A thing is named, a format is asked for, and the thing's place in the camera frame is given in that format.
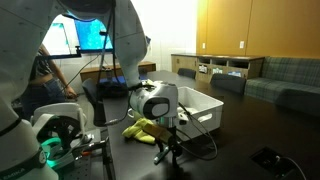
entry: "black table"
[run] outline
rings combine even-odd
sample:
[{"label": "black table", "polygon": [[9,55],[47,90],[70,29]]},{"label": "black table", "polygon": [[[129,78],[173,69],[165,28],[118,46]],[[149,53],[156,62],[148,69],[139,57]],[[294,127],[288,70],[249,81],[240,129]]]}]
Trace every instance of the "black table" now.
[{"label": "black table", "polygon": [[[171,165],[171,153],[159,165],[153,158],[157,146],[126,140],[121,133],[133,122],[108,128],[115,178],[120,180],[163,179],[275,179],[274,175],[252,160],[252,156],[268,147],[290,157],[302,168],[308,179],[320,179],[320,122],[303,113],[229,91],[210,84],[179,76],[168,71],[149,72],[151,80],[188,86],[224,102],[221,126],[214,135],[218,156],[212,161],[194,158],[187,152],[177,159],[180,170]],[[105,99],[108,120],[122,118],[127,99]],[[302,179],[297,169],[282,179]]]}]

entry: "beige wall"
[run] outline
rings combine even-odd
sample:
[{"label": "beige wall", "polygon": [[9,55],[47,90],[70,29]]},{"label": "beige wall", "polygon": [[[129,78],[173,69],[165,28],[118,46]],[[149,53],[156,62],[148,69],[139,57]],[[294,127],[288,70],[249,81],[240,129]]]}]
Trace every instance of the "beige wall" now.
[{"label": "beige wall", "polygon": [[199,0],[197,52],[320,58],[317,7],[318,0]]}]

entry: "white plastic bin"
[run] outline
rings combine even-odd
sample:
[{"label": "white plastic bin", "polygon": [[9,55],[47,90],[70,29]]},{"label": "white plastic bin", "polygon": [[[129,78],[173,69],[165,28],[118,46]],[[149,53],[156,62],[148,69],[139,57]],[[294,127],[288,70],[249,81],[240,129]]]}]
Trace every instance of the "white plastic bin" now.
[{"label": "white plastic bin", "polygon": [[[221,114],[223,102],[207,96],[201,92],[198,92],[189,87],[178,88],[178,100],[179,102],[191,113],[191,115],[197,119],[193,120],[193,123],[187,118],[185,112],[180,107],[178,108],[178,120],[186,121],[185,125],[180,125],[176,122],[178,129],[185,132],[191,138],[195,138],[201,135],[201,132],[197,130],[200,129],[205,133],[207,131],[212,131],[220,127]],[[177,135],[182,140],[188,140],[189,138],[182,133],[177,132]]]}]

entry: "person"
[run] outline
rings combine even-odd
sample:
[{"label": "person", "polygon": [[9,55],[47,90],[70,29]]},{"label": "person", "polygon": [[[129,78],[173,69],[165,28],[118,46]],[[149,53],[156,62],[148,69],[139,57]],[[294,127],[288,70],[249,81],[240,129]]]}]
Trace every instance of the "person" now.
[{"label": "person", "polygon": [[[53,60],[39,58],[40,56],[49,56],[46,47],[41,44],[38,56],[34,60],[33,68],[29,78],[29,84],[20,97],[24,119],[30,120],[34,111],[45,105],[66,102],[69,99],[76,98],[77,94],[67,83],[60,68]],[[60,80],[63,88],[54,75]]]}]

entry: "couch cushion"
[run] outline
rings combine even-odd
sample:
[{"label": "couch cushion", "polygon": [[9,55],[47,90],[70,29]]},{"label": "couch cushion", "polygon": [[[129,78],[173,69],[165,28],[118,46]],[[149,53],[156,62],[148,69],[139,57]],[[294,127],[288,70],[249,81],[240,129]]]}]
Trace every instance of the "couch cushion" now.
[{"label": "couch cushion", "polygon": [[276,81],[267,78],[254,78],[247,80],[245,86],[245,95],[256,97],[273,103],[277,100],[281,92],[286,89],[300,90],[320,94],[319,87],[284,81]]},{"label": "couch cushion", "polygon": [[320,87],[320,60],[266,57],[261,77]]}]

